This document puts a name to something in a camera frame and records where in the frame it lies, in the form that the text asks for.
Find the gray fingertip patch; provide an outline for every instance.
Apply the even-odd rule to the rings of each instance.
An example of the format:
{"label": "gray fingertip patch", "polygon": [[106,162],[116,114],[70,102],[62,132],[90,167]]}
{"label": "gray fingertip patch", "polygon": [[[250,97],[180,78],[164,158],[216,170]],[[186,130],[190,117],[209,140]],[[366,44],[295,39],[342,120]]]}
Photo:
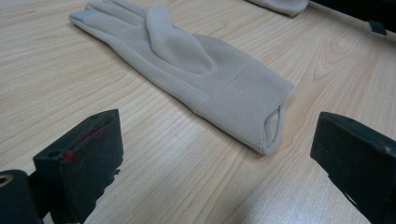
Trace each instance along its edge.
{"label": "gray fingertip patch", "polygon": [[95,12],[90,10],[78,11],[73,12],[69,15],[70,18],[77,20],[77,21],[84,21],[85,18],[93,15]]}

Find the table surface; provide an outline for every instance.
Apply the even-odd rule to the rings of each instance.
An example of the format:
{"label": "table surface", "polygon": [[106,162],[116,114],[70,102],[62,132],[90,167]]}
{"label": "table surface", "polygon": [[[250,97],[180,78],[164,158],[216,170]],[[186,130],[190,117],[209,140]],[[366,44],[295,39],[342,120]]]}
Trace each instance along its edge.
{"label": "table surface", "polygon": [[309,157],[320,111],[396,138],[396,34],[310,3],[295,18],[242,0],[163,3],[174,24],[250,54],[295,85],[262,156],[137,73],[68,14],[87,1],[1,1],[0,169],[88,116],[120,110],[124,162],[86,223],[368,223]]}

